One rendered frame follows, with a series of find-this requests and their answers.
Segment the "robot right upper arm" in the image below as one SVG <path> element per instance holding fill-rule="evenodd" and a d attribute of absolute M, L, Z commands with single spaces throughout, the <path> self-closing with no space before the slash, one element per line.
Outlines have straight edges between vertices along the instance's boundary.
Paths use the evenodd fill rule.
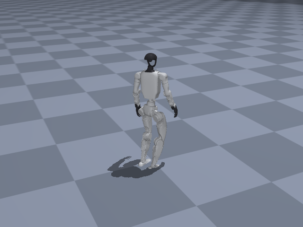
<path fill-rule="evenodd" d="M 169 83 L 168 83 L 168 75 L 163 72 L 158 73 L 159 79 L 162 81 L 162 86 L 163 86 L 163 94 L 164 96 L 170 96 L 169 95 Z"/>

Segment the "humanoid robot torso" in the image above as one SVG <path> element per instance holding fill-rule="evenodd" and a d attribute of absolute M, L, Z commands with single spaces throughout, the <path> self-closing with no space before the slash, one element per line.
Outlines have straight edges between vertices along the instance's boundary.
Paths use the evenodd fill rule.
<path fill-rule="evenodd" d="M 155 99 L 158 98 L 160 94 L 161 80 L 158 77 L 159 71 L 157 69 L 154 70 L 154 72 L 145 71 L 144 69 L 140 74 L 141 92 L 143 97 L 149 100 L 147 104 L 143 106 L 143 113 L 153 117 L 153 111 L 158 110 L 158 107 L 155 105 Z"/>

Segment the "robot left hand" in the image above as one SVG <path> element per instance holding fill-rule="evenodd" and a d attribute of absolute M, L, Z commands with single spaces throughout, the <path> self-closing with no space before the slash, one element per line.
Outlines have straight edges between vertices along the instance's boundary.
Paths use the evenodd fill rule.
<path fill-rule="evenodd" d="M 137 115 L 140 117 L 141 115 L 139 115 L 138 110 L 139 110 L 141 107 L 140 107 L 140 105 L 138 106 L 137 104 L 135 104 L 135 107 L 136 107 L 136 113 L 137 113 Z"/>

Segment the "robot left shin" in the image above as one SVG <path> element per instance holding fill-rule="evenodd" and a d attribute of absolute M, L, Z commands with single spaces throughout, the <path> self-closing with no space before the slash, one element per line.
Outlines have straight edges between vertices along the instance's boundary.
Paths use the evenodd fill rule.
<path fill-rule="evenodd" d="M 143 133 L 143 135 L 144 135 L 144 133 Z M 141 142 L 141 150 L 142 150 L 141 161 L 143 161 L 143 163 L 145 163 L 145 159 L 146 159 L 149 147 L 150 147 L 150 143 L 151 143 L 151 139 L 150 140 L 145 140 L 144 138 L 142 139 L 142 142 Z"/>

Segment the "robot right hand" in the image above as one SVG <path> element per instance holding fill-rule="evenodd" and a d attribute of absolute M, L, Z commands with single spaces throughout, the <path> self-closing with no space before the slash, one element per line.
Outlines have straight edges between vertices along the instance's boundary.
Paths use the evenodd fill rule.
<path fill-rule="evenodd" d="M 178 109 L 177 109 L 177 106 L 175 106 L 175 107 L 173 107 L 173 106 L 171 106 L 171 108 L 172 108 L 172 110 L 174 110 L 174 117 L 177 117 L 177 114 L 178 114 Z"/>

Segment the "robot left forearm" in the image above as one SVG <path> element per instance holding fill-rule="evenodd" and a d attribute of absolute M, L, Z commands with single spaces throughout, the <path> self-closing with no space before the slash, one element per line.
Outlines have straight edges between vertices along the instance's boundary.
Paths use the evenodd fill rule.
<path fill-rule="evenodd" d="M 137 104 L 139 106 L 140 105 L 139 94 L 137 95 L 133 93 L 133 97 L 134 97 L 134 104 Z"/>

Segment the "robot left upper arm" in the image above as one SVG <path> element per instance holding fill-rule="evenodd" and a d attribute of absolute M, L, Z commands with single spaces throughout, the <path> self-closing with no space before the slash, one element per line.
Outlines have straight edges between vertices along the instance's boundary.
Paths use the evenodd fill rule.
<path fill-rule="evenodd" d="M 140 80 L 140 74 L 141 74 L 141 72 L 137 72 L 134 75 L 134 89 L 133 89 L 133 93 L 135 93 L 137 95 L 140 94 L 140 92 L 141 92 L 141 90 L 139 89 L 139 85 L 140 85 L 140 82 L 141 82 L 141 80 Z"/>

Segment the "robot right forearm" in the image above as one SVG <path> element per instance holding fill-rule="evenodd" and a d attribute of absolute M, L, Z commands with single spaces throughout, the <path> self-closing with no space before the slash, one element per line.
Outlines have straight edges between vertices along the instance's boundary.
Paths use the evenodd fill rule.
<path fill-rule="evenodd" d="M 169 90 L 169 95 L 170 95 L 170 96 L 167 96 L 166 99 L 168 100 L 168 103 L 169 103 L 170 107 L 171 107 L 171 106 L 175 107 L 176 104 L 174 103 L 174 100 L 173 100 L 173 97 L 172 97 L 172 94 L 171 94 L 171 91 L 170 91 L 170 90 Z"/>

